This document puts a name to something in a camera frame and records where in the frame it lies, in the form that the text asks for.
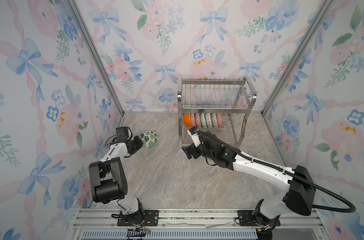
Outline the green leaf pattern bowl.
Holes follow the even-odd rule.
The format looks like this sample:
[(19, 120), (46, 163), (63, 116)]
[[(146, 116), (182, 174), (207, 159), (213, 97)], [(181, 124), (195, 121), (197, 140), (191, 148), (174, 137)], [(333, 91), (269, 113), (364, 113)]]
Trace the green leaf pattern bowl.
[(158, 135), (153, 131), (145, 131), (140, 134), (143, 143), (143, 148), (151, 149), (159, 143)]

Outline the pale green celadon bowl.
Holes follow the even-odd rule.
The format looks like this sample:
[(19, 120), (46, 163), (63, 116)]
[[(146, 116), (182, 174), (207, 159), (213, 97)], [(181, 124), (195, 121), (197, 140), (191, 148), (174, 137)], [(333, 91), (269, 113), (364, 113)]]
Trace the pale green celadon bowl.
[(200, 121), (202, 128), (207, 128), (205, 113), (200, 113)]

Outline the orange white bowl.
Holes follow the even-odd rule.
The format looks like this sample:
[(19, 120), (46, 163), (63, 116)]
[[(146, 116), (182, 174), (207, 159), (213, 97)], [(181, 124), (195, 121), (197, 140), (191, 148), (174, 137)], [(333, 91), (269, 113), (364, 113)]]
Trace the orange white bowl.
[(191, 114), (190, 113), (186, 113), (186, 114), (183, 115), (183, 123), (188, 128), (192, 127), (192, 121), (191, 121)]

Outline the dark patterned bowl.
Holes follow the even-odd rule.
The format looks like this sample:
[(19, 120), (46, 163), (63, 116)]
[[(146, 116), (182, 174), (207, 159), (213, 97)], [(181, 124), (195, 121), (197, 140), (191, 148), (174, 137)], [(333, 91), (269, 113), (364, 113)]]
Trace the dark patterned bowl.
[(199, 113), (195, 113), (195, 123), (196, 123), (196, 127), (197, 128), (201, 128), (202, 124), (201, 124), (201, 116)]

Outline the pink purple bowl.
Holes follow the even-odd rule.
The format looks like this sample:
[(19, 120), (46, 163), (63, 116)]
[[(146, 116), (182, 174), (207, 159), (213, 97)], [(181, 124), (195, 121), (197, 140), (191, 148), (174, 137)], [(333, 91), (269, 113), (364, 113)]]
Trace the pink purple bowl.
[(192, 127), (196, 127), (196, 119), (195, 119), (195, 114), (194, 113), (190, 113), (190, 120), (191, 120), (191, 126)]

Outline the purple glass bowl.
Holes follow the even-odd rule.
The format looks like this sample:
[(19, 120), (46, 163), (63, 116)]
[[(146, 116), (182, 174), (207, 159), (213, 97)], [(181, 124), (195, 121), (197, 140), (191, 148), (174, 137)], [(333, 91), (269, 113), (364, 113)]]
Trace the purple glass bowl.
[(218, 128), (218, 120), (217, 120), (217, 115), (216, 113), (211, 113), (211, 120), (212, 120), (212, 126), (213, 128)]

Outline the dark speckled bowl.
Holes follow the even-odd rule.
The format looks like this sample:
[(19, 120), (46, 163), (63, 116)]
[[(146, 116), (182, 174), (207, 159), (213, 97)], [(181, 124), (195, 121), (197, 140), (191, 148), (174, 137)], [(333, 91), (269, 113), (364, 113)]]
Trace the dark speckled bowl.
[(217, 113), (216, 114), (216, 118), (217, 118), (217, 123), (218, 123), (218, 128), (223, 128), (224, 124), (223, 124), (223, 118), (222, 115)]

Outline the stainless steel dish rack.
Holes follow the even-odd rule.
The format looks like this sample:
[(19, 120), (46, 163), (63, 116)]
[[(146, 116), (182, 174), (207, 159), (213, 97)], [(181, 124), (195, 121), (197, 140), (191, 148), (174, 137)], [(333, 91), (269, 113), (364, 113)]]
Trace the stainless steel dish rack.
[(178, 78), (177, 104), (179, 117), (179, 147), (193, 141), (183, 123), (186, 113), (219, 113), (223, 128), (198, 128), (209, 131), (234, 147), (244, 140), (248, 118), (257, 101), (258, 92), (253, 81), (247, 77), (228, 79), (185, 79)]

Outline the green geometric pattern bowl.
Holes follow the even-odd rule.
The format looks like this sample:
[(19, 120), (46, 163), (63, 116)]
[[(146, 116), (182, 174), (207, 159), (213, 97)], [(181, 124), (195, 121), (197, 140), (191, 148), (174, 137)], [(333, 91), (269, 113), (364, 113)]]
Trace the green geometric pattern bowl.
[(213, 127), (212, 118), (210, 113), (205, 113), (205, 121), (208, 128)]

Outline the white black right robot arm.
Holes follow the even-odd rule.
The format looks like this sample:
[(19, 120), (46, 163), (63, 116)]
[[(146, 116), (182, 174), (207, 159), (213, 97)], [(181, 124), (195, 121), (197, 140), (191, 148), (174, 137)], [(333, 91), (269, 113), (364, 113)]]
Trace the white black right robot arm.
[(311, 214), (315, 188), (297, 179), (309, 179), (308, 171), (303, 167), (292, 170), (255, 159), (209, 132), (193, 134), (192, 140), (191, 145), (182, 148), (188, 159), (204, 157), (206, 160), (212, 160), (213, 166), (253, 175), (281, 189), (280, 194), (258, 202), (252, 213), (253, 222), (266, 226), (282, 214)]

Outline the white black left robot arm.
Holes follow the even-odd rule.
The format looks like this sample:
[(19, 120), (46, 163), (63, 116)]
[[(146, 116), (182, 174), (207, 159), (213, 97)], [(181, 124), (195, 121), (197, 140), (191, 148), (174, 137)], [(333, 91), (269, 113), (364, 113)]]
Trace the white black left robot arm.
[(93, 201), (109, 204), (116, 201), (119, 218), (125, 221), (142, 220), (145, 212), (139, 199), (128, 195), (128, 182), (122, 160), (131, 157), (143, 146), (139, 136), (129, 127), (116, 128), (116, 135), (109, 144), (107, 154), (89, 165)]

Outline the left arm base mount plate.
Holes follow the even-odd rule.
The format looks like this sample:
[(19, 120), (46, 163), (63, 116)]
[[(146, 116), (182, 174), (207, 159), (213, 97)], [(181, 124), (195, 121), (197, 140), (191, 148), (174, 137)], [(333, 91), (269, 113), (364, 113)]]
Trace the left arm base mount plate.
[(119, 227), (156, 227), (159, 222), (159, 210), (138, 211), (131, 215), (118, 217), (117, 226)]

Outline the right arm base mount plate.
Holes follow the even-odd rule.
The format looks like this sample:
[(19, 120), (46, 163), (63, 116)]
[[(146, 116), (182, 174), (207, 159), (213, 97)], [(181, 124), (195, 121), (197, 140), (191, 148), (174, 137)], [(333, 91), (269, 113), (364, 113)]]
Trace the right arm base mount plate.
[(255, 213), (254, 210), (239, 210), (235, 223), (240, 226), (258, 226), (260, 228), (281, 226), (279, 217), (269, 219), (261, 213)]

